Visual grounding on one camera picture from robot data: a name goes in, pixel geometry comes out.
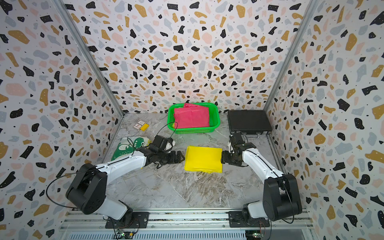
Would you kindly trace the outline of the white green dinosaur raincoat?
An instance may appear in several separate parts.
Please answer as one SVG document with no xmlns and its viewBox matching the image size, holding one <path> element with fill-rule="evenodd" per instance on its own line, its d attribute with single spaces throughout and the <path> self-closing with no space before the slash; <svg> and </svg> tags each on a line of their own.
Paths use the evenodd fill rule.
<svg viewBox="0 0 384 240">
<path fill-rule="evenodd" d="M 136 149 L 148 146 L 152 141 L 147 137 L 135 136 L 121 138 L 111 161 L 121 160 L 132 155 Z"/>
</svg>

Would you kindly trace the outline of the aluminium front rail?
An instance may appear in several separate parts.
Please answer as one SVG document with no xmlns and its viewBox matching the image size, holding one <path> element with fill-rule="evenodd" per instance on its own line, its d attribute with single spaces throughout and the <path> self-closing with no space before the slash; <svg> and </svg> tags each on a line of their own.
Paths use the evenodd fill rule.
<svg viewBox="0 0 384 240">
<path fill-rule="evenodd" d="M 138 209 L 149 212 L 145 229 L 106 229 L 107 217 L 68 213 L 60 240 L 316 240 L 307 211 L 269 227 L 231 228 L 230 211 L 239 209 Z"/>
</svg>

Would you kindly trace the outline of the green plastic basket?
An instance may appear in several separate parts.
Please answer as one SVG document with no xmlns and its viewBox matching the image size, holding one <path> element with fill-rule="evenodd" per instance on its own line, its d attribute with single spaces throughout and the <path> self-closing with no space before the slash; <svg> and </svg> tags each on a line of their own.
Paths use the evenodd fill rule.
<svg viewBox="0 0 384 240">
<path fill-rule="evenodd" d="M 212 103 L 193 103 L 193 104 L 209 108 L 210 126 L 205 128 L 178 129 L 177 123 L 175 122 L 174 110 L 176 108 L 182 108 L 184 104 L 175 104 L 170 107 L 168 112 L 167 124 L 168 124 L 168 128 L 171 131 L 174 131 L 176 134 L 211 133 L 220 126 L 219 110 L 215 104 L 212 104 Z"/>
</svg>

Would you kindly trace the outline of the black hard case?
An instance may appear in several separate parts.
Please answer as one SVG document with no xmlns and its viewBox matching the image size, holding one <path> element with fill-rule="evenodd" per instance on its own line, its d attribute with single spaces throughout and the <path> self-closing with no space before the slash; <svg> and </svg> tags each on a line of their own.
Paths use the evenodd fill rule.
<svg viewBox="0 0 384 240">
<path fill-rule="evenodd" d="M 230 110 L 228 122 L 231 133 L 269 135 L 272 132 L 270 121 L 263 110 Z"/>
</svg>

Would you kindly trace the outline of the small card packets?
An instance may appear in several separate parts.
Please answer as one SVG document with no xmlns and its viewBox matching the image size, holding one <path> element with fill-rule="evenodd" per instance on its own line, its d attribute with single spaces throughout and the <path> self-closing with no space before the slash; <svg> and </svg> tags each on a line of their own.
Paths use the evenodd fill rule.
<svg viewBox="0 0 384 240">
<path fill-rule="evenodd" d="M 143 132 L 145 132 L 148 128 L 149 128 L 149 124 L 147 124 L 145 121 L 138 121 L 138 122 L 134 125 L 134 129 L 136 129 L 136 130 L 138 130 L 138 131 L 143 131 Z"/>
</svg>

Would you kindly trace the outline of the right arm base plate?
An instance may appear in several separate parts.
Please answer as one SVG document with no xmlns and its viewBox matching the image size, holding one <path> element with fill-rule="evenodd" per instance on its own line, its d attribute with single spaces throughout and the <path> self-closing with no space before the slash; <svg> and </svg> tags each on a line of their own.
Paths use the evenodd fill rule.
<svg viewBox="0 0 384 240">
<path fill-rule="evenodd" d="M 266 218 L 252 218 L 246 211 L 230 211 L 229 223 L 231 228 L 245 227 L 269 227 L 270 222 Z"/>
</svg>

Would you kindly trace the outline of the plain yellow raincoat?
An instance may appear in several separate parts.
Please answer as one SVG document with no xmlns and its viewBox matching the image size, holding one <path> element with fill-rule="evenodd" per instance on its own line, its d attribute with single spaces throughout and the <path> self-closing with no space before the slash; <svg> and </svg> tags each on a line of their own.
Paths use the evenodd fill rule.
<svg viewBox="0 0 384 240">
<path fill-rule="evenodd" d="M 220 148 L 188 146 L 184 170 L 209 174 L 222 173 L 222 152 Z"/>
</svg>

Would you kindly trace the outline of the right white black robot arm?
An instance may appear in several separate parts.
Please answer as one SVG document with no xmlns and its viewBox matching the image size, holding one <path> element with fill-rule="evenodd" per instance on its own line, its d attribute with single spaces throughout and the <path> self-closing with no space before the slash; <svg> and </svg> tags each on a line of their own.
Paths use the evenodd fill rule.
<svg viewBox="0 0 384 240">
<path fill-rule="evenodd" d="M 250 167 L 264 182 L 262 200 L 245 204 L 243 208 L 246 221 L 265 218 L 273 222 L 302 213 L 296 177 L 275 168 L 253 144 L 239 144 L 231 147 L 230 151 L 223 151 L 221 163 Z"/>
</svg>

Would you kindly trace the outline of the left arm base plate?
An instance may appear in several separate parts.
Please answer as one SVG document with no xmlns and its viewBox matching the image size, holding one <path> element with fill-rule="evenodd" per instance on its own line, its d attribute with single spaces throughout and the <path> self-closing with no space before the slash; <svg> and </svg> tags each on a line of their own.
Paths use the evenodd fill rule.
<svg viewBox="0 0 384 240">
<path fill-rule="evenodd" d="M 106 229 L 145 229 L 148 224 L 149 212 L 127 212 L 120 220 L 108 219 Z"/>
</svg>

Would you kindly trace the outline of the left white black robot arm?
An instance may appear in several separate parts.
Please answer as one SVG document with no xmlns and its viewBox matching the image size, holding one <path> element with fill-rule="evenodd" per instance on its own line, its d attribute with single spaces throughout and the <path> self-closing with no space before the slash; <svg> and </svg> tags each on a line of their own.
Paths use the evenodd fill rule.
<svg viewBox="0 0 384 240">
<path fill-rule="evenodd" d="M 66 198 L 85 215 L 98 213 L 113 220 L 121 220 L 129 213 L 129 207 L 107 196 L 107 186 L 117 178 L 152 163 L 179 164 L 185 160 L 180 151 L 153 152 L 141 147 L 133 154 L 105 164 L 84 164 L 76 173 Z"/>
</svg>

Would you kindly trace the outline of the pink raincoat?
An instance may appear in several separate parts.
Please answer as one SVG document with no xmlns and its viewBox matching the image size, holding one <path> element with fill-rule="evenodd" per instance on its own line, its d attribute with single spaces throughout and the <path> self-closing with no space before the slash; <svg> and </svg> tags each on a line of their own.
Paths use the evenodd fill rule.
<svg viewBox="0 0 384 240">
<path fill-rule="evenodd" d="M 205 128 L 210 126 L 209 108 L 185 103 L 182 108 L 174 110 L 178 129 Z"/>
</svg>

